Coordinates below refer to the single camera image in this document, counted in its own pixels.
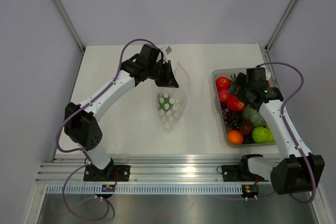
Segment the clear dotted zip bag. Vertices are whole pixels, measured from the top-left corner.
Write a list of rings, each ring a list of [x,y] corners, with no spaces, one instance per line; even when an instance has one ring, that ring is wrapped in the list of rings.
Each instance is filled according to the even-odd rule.
[[[178,61],[176,67],[173,70],[174,76],[179,84],[179,88],[157,88],[156,94],[156,106],[158,108],[158,94],[168,92],[172,98],[175,99],[175,104],[173,111],[170,116],[159,115],[158,109],[158,120],[161,123],[161,128],[166,132],[170,132],[173,127],[177,124],[178,120],[182,117],[188,102],[188,94],[191,87],[191,79],[183,67],[183,65]]]

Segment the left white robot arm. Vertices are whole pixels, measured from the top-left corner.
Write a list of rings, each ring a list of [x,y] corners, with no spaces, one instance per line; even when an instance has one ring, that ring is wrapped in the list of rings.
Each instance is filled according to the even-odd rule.
[[[139,53],[119,61],[115,76],[93,96],[79,104],[70,102],[65,107],[64,133],[81,148],[88,161],[84,181],[116,181],[121,172],[130,171],[129,166],[115,165],[105,151],[99,121],[123,95],[147,79],[160,88],[178,88],[167,59],[170,52],[170,47],[160,49],[144,44]]]

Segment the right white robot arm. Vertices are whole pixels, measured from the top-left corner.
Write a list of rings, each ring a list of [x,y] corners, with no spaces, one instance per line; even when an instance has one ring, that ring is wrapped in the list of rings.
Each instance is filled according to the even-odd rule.
[[[310,192],[314,199],[324,160],[321,155],[313,155],[299,136],[287,113],[287,100],[278,88],[268,86],[266,69],[258,65],[239,73],[228,93],[257,110],[266,120],[282,159],[277,163],[259,154],[242,156],[239,176],[244,180],[255,175],[262,177],[271,182],[279,195]]]

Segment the green bell pepper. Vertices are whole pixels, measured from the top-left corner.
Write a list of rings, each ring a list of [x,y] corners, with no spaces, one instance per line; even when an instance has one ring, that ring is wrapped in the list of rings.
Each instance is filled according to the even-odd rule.
[[[175,104],[175,99],[170,96],[168,92],[159,93],[157,96],[159,115],[170,116]]]

